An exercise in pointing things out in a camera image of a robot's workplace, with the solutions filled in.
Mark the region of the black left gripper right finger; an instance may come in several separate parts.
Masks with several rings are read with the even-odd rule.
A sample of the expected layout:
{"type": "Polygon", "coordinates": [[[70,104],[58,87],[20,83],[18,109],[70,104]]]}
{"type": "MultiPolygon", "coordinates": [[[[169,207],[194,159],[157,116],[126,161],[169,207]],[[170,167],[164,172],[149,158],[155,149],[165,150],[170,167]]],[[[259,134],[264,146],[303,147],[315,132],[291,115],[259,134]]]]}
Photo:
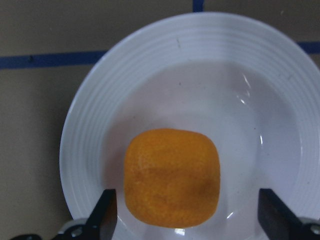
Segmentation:
{"type": "Polygon", "coordinates": [[[320,221],[296,216],[270,188],[258,193],[257,219],[270,240],[318,240],[320,221]]]}

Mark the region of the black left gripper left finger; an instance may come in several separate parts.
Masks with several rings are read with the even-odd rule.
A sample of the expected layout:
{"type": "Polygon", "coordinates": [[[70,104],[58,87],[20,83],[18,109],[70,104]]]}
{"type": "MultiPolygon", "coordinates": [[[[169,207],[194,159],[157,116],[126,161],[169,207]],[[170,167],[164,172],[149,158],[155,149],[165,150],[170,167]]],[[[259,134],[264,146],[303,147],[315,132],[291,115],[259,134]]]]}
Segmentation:
{"type": "Polygon", "coordinates": [[[58,240],[111,240],[118,220],[115,189],[105,189],[87,219],[67,223],[58,240]]]}

